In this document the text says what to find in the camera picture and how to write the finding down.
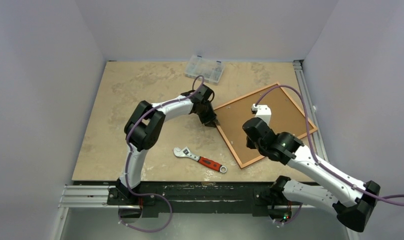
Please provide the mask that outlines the red wooden photo frame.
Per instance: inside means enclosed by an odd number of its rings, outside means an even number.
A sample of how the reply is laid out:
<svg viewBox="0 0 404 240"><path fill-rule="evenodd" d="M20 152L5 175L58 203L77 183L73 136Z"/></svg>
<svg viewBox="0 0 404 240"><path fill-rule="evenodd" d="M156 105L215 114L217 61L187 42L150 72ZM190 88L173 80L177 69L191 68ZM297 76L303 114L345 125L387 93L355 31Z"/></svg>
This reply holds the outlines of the red wooden photo frame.
<svg viewBox="0 0 404 240"><path fill-rule="evenodd" d="M242 129L244 122L254 117L251 106L276 82L243 96L230 100L214 109L220 124L217 129L240 168L256 163L263 157L254 149L246 147L246 134ZM305 113L290 95L288 88L277 88L268 93L260 104L267 105L272 111L269 126L275 133L289 132L299 139L307 136Z"/></svg>

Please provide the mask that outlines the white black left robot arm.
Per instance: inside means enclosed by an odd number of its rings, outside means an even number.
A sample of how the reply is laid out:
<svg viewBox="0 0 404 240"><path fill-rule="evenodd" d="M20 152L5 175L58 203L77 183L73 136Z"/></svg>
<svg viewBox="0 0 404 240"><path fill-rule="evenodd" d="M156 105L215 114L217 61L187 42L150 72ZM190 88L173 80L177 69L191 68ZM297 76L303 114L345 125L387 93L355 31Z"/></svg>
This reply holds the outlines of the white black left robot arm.
<svg viewBox="0 0 404 240"><path fill-rule="evenodd" d="M141 101L124 127L128 147L123 173L117 180L119 197L126 204L137 202L141 172L148 151L157 143L164 123L168 120L196 114L206 127L219 125L212 107L214 91L201 84L197 89L159 103Z"/></svg>

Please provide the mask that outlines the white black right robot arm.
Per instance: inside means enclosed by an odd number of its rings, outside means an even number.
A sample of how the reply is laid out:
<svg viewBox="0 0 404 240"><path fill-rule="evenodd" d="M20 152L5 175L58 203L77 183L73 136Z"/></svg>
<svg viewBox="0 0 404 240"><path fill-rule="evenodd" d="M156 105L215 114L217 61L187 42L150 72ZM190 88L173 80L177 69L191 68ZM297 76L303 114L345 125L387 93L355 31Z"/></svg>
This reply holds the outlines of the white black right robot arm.
<svg viewBox="0 0 404 240"><path fill-rule="evenodd" d="M247 135L246 146L272 161L302 172L317 185L307 185L279 176L270 188L271 199L285 200L323 209L335 215L345 227L362 233L377 204L375 196L381 187L370 180L363 182L343 173L327 161L311 153L310 148L288 132L276 134L260 118L254 117L242 126Z"/></svg>

